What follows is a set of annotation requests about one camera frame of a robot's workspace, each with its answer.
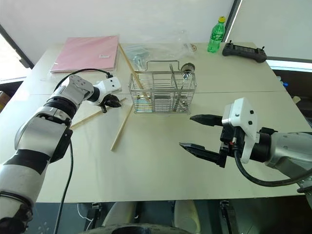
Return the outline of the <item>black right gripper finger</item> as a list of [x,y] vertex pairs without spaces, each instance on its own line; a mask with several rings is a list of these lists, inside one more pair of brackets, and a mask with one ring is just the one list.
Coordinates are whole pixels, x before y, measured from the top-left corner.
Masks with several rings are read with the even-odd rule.
[[200,114],[191,116],[190,120],[207,126],[223,126],[222,116]]
[[179,145],[184,150],[191,153],[195,157],[198,157],[200,159],[203,159],[209,162],[213,162],[219,167],[225,168],[226,158],[222,156],[221,154],[208,151],[205,149],[204,146],[200,146],[200,145],[193,144],[193,143],[180,142]]

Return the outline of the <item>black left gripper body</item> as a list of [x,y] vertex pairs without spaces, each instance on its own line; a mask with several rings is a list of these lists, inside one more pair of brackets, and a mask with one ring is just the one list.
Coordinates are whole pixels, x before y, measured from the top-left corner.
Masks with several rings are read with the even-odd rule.
[[100,107],[109,106],[112,107],[114,105],[114,95],[107,95],[103,98],[101,103],[98,105]]

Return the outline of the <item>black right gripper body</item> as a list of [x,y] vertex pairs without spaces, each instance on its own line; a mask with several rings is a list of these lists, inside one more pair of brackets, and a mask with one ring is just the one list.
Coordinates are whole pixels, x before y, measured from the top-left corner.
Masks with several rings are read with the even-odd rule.
[[241,127],[223,126],[220,135],[221,145],[219,150],[221,157],[235,157],[235,154],[241,157],[245,144],[244,138],[245,132]]

